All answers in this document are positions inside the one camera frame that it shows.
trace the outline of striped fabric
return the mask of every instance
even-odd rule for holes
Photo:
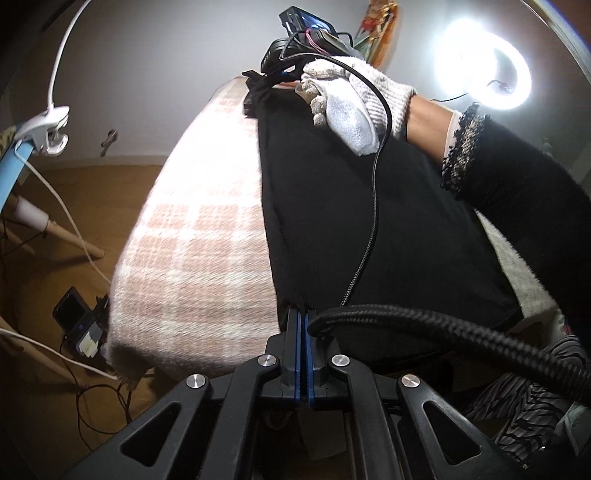
[[[577,367],[589,366],[589,359],[574,335],[561,338],[545,351]],[[521,463],[547,445],[571,405],[571,401],[539,384],[506,374],[489,385],[463,414],[471,421],[508,418],[495,443]]]
[[[278,332],[247,91],[225,84],[189,126],[119,259],[106,353],[131,384],[151,366],[225,374]]]

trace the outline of silver screw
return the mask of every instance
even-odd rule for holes
[[[346,367],[351,363],[351,360],[348,356],[340,354],[335,355],[330,361],[333,362],[333,365],[336,365],[337,367]]]
[[[421,379],[413,374],[406,374],[402,378],[402,384],[408,388],[416,388],[421,383]]]
[[[187,377],[187,386],[189,388],[201,388],[205,385],[205,377],[201,374],[193,374]]]
[[[265,355],[261,355],[257,362],[261,367],[271,367],[277,363],[277,358],[266,353]]]

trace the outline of white knit glove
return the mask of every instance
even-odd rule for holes
[[[377,152],[378,134],[361,98],[344,77],[316,80],[302,75],[304,99],[310,101],[314,125],[328,126],[356,155]]]
[[[349,65],[351,68],[357,70],[361,75],[366,77],[373,83],[380,93],[386,99],[390,110],[392,111],[392,135],[399,137],[402,132],[402,126],[408,111],[408,104],[413,95],[417,91],[409,86],[401,83],[396,83],[390,78],[386,77],[382,72],[374,69],[372,66],[365,63],[363,60],[354,57],[335,57],[336,60]],[[369,116],[374,124],[378,134],[383,134],[386,130],[386,110],[382,106],[382,102],[370,90],[370,88],[359,80],[355,75],[352,75],[347,70],[329,62],[328,60],[315,60],[304,66],[304,75],[302,75],[303,89],[306,91],[310,88],[307,85],[307,80],[334,80],[339,77],[344,77],[349,80],[349,83],[357,92],[365,108],[369,112]]]

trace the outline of black sleeve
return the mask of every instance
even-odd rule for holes
[[[513,244],[591,352],[591,200],[569,172],[470,108],[443,166],[443,187]]]

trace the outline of braided black cable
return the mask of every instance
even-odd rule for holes
[[[394,329],[429,338],[537,382],[591,407],[591,373],[500,332],[430,310],[391,305],[353,305],[325,310],[308,326],[312,336],[342,325]]]

